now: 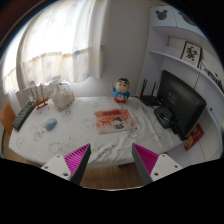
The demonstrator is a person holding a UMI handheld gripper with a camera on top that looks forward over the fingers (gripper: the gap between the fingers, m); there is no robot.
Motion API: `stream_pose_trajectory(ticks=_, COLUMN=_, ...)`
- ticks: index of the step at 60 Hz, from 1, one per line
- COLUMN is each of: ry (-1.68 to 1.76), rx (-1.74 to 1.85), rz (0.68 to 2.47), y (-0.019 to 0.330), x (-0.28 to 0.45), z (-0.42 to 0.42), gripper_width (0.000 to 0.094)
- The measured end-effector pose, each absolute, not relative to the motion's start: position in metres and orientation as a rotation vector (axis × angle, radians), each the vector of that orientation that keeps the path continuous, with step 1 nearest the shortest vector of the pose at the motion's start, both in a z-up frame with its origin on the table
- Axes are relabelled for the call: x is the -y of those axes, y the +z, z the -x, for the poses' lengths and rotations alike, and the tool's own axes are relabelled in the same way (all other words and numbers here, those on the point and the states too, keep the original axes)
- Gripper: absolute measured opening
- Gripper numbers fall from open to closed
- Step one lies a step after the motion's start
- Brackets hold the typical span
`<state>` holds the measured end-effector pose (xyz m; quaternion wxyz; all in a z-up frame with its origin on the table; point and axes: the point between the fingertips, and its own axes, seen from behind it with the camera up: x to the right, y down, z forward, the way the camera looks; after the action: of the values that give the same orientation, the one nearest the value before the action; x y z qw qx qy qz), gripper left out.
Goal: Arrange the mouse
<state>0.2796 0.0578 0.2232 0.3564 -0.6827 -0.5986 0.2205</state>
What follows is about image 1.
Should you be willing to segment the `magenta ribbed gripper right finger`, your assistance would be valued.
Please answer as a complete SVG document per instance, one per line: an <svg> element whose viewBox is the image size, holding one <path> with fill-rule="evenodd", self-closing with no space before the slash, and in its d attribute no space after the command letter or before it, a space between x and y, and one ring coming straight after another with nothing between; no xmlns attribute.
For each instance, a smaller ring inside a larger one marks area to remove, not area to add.
<svg viewBox="0 0 224 224"><path fill-rule="evenodd" d="M132 144L132 155L144 185L182 169L167 154L158 155L135 143Z"/></svg>

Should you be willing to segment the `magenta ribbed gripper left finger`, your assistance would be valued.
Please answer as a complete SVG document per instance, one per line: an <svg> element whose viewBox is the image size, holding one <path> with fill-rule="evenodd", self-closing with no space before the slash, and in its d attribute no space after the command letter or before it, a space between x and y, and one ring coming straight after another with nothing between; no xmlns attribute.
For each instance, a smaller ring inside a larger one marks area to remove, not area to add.
<svg viewBox="0 0 224 224"><path fill-rule="evenodd" d="M65 156L54 156L42 169L79 185L90 155L91 145L86 144Z"/></svg>

